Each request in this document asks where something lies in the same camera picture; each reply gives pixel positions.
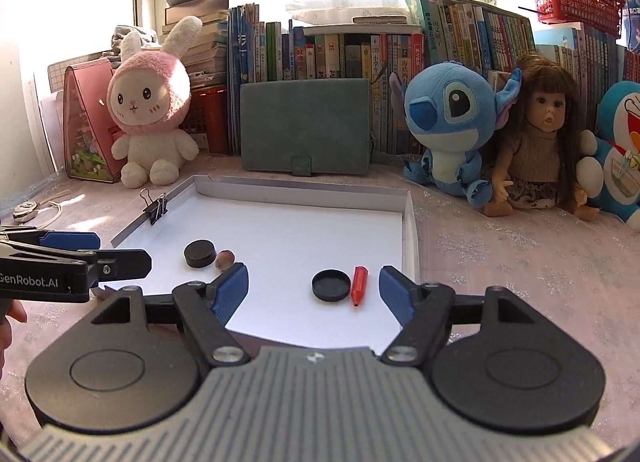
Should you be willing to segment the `person left hand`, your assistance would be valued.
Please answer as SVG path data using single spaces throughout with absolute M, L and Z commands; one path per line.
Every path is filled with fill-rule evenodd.
M 0 327 L 0 370 L 3 370 L 6 364 L 6 350 L 12 344 L 12 325 L 11 321 L 17 323 L 26 323 L 28 317 L 24 305 L 17 300 L 13 300 L 11 306 L 6 311 L 6 315 L 1 320 Z

